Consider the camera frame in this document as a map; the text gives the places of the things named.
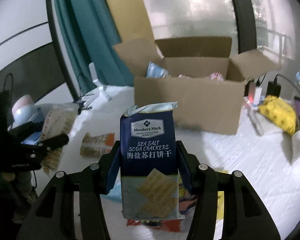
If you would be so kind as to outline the blue sea salt cracker pack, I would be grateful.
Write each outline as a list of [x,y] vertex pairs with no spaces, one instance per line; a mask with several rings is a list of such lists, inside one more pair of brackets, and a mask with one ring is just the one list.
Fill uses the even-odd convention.
[[120,118],[122,214],[127,219],[179,217],[177,107],[177,102],[133,106]]

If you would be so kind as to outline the clear white snack bag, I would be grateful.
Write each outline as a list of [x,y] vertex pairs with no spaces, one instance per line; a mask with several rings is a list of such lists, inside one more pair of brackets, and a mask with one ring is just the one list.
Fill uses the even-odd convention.
[[162,68],[161,66],[155,64],[154,62],[150,62],[147,68],[146,78],[164,78],[169,77],[170,74],[168,70]]

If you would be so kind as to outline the beige sandwich cracker pack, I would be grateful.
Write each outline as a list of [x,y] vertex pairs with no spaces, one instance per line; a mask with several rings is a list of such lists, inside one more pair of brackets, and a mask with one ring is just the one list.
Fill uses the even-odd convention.
[[[76,110],[52,109],[45,118],[40,140],[50,139],[60,134],[69,135],[76,117]],[[41,162],[42,169],[48,176],[52,176],[57,171],[62,151],[63,147],[51,150]]]

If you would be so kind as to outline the red blue anime snack bag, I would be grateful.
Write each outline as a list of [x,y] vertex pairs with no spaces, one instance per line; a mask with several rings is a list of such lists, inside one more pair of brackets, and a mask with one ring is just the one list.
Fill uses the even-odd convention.
[[126,226],[146,226],[154,230],[163,230],[168,232],[188,232],[194,217],[197,206],[197,195],[190,194],[185,188],[181,176],[179,179],[179,217],[177,219],[164,220],[133,220],[128,219]]

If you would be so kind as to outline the white red cartoon snack bag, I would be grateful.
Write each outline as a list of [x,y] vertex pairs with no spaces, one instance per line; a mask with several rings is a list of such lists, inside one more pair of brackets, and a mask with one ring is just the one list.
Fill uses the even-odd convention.
[[223,77],[223,75],[221,73],[211,73],[209,75],[209,79],[224,81],[224,77]]

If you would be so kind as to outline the stacked pastel bowls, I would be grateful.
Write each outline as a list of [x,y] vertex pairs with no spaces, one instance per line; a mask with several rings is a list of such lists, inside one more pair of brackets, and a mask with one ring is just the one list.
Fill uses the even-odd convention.
[[21,125],[29,121],[36,109],[34,101],[29,94],[22,96],[12,107],[15,125]]

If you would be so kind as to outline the white router antenna device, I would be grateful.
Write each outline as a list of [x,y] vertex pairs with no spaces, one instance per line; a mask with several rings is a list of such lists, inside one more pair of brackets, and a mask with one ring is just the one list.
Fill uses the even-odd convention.
[[96,86],[97,90],[95,90],[94,92],[88,92],[83,96],[83,108],[88,108],[99,97],[103,97],[107,101],[111,100],[111,96],[106,91],[107,86],[103,84],[98,78],[95,64],[93,62],[89,64],[89,70],[92,82]]

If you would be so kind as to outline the teal curtain left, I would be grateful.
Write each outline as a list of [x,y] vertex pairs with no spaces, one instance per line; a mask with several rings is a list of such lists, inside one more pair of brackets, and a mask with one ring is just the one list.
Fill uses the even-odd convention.
[[113,46],[121,39],[106,0],[54,0],[61,34],[79,90],[87,93],[96,86],[89,70],[95,65],[105,85],[132,86],[133,75]]

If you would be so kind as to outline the white charger with red light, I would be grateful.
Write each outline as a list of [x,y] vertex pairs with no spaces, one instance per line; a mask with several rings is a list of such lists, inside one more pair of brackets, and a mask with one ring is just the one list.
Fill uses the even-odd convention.
[[251,82],[249,83],[248,90],[248,103],[253,106],[258,106],[260,103],[260,97],[262,93],[262,87],[257,85],[257,83]]

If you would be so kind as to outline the black power adapter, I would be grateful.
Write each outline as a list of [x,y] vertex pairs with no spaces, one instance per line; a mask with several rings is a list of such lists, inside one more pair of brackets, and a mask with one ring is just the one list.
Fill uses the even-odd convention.
[[276,96],[279,97],[281,93],[281,85],[276,81],[269,81],[266,91],[266,96]]

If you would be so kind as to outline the brown cardboard box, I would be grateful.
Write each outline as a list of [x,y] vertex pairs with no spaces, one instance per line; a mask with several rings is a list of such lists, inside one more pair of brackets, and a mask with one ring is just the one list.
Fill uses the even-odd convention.
[[[177,126],[235,134],[246,84],[279,65],[253,49],[231,56],[232,39],[222,36],[180,37],[151,42],[136,38],[114,46],[134,76],[134,101],[139,107],[175,101]],[[150,62],[170,76],[146,78]],[[221,73],[224,81],[211,80]]]

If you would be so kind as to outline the yellow curtain left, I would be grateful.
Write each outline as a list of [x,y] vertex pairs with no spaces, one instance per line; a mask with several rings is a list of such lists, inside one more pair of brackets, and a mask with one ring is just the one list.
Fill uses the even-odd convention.
[[155,38],[143,0],[106,0],[121,41]]

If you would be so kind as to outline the black window frame post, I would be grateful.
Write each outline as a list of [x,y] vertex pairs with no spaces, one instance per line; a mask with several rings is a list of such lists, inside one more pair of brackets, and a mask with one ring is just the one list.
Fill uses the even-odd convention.
[[232,0],[236,18],[238,53],[257,48],[256,23],[251,0]]

